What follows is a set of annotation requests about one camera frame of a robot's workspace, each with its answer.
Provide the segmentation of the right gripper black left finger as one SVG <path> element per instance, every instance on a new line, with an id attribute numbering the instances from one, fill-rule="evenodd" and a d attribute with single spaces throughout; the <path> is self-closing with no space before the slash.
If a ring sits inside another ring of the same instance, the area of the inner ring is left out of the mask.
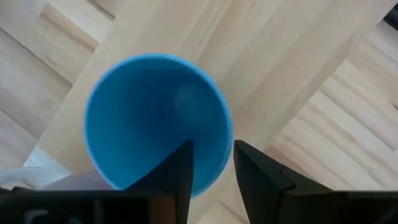
<path id="1" fill-rule="evenodd" d="M 0 189 L 0 224 L 187 224 L 193 141 L 125 190 Z"/>

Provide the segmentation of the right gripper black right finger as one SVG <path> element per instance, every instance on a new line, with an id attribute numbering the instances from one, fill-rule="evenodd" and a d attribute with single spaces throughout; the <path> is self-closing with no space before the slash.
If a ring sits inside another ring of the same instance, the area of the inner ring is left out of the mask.
<path id="1" fill-rule="evenodd" d="M 250 224 L 398 224 L 398 191 L 332 190 L 242 140 L 234 167 Z"/>

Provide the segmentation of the blue plastic cup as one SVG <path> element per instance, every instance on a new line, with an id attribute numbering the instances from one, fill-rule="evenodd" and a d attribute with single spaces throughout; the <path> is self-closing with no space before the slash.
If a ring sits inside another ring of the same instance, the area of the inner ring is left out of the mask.
<path id="1" fill-rule="evenodd" d="M 150 53 L 116 63 L 95 83 L 85 106 L 83 139 L 96 170 L 116 190 L 192 140 L 196 197 L 225 168 L 233 125 L 223 94 L 204 70 L 176 55 Z"/>

